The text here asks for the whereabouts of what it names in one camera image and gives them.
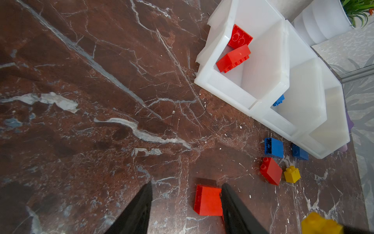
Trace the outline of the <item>narrow red lego brick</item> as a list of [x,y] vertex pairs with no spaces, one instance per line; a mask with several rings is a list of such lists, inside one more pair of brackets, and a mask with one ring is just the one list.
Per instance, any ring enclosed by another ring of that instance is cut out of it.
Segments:
[[239,66],[244,61],[249,59],[251,51],[247,45],[243,45],[227,53],[220,60],[216,62],[216,65],[220,72],[227,73],[233,68]]

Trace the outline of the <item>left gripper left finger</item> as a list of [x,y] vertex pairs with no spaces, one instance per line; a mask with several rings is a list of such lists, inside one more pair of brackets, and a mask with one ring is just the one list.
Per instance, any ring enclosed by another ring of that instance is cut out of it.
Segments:
[[105,234],[146,234],[153,200],[152,183],[139,190]]

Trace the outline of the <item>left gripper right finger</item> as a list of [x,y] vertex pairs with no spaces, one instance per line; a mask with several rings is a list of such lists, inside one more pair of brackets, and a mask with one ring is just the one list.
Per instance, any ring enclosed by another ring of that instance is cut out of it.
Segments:
[[227,234],[268,234],[227,183],[222,185],[221,202]]

